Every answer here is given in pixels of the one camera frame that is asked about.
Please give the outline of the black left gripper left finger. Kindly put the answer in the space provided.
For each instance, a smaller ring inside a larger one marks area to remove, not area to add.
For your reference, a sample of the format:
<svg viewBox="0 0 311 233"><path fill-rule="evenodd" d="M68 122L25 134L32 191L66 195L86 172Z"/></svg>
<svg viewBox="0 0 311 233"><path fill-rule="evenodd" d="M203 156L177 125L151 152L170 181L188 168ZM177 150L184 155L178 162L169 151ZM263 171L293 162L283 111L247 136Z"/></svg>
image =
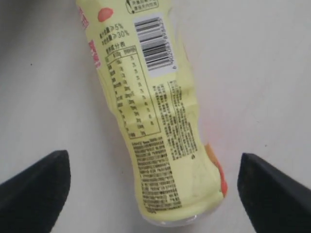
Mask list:
<svg viewBox="0 0 311 233"><path fill-rule="evenodd" d="M57 150L0 185L2 233L50 233L70 190L67 150Z"/></svg>

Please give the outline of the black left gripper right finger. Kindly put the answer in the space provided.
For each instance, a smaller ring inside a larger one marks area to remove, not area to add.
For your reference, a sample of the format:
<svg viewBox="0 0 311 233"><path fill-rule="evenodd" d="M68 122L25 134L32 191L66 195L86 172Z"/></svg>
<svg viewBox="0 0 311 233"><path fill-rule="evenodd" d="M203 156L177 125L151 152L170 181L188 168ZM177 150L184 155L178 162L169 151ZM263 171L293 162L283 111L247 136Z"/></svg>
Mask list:
<svg viewBox="0 0 311 233"><path fill-rule="evenodd" d="M311 191L264 159L243 153L237 181L257 233L309 233Z"/></svg>

